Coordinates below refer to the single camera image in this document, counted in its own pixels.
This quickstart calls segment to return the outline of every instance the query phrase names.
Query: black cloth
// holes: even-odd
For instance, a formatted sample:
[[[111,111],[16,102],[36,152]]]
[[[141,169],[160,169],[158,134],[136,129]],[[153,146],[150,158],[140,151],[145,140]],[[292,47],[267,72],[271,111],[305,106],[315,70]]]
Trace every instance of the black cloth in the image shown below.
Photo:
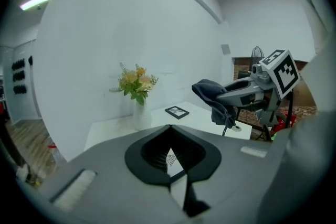
[[[198,95],[199,98],[201,98],[212,108],[212,122],[216,123],[217,125],[225,125],[230,129],[232,126],[236,125],[236,112],[233,106],[222,105],[216,101],[216,97],[219,94],[226,93],[226,90],[222,85],[208,79],[202,79],[198,83],[192,85],[192,90]]]

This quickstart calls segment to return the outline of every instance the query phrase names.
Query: robotic arm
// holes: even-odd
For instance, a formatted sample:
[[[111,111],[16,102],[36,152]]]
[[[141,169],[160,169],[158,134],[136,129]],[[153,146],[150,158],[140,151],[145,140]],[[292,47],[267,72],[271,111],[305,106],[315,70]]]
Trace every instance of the robotic arm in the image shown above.
[[[217,96],[222,105],[253,111],[262,125],[278,124],[276,112],[282,99],[300,81],[299,71],[289,50],[276,50],[252,66],[249,77],[224,86],[226,93]]]

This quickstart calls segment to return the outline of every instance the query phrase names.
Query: ceiling light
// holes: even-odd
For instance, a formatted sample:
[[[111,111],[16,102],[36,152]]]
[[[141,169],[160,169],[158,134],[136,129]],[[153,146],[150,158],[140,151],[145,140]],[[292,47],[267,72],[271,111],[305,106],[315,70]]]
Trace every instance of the ceiling light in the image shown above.
[[[36,5],[38,5],[38,4],[42,3],[42,2],[45,2],[45,1],[48,1],[48,0],[29,0],[28,2],[22,4],[20,6],[20,8],[22,10],[26,10],[26,9],[34,7],[34,6],[36,6]]]

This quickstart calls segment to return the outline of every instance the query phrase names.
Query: picture frame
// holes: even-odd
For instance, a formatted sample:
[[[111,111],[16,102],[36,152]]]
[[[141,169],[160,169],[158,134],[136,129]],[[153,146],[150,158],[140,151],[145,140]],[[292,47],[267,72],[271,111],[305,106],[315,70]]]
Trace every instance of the picture frame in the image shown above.
[[[178,120],[189,115],[188,111],[181,109],[178,106],[172,106],[171,108],[165,109],[164,111],[170,114],[171,116],[177,118]]]

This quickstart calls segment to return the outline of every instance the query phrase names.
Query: green object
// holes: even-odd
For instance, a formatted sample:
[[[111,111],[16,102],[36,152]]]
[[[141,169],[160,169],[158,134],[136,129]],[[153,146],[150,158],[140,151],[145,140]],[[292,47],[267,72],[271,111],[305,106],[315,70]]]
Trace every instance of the green object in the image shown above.
[[[276,132],[273,136],[272,136],[272,141],[274,141],[275,137],[277,136],[278,132]]]

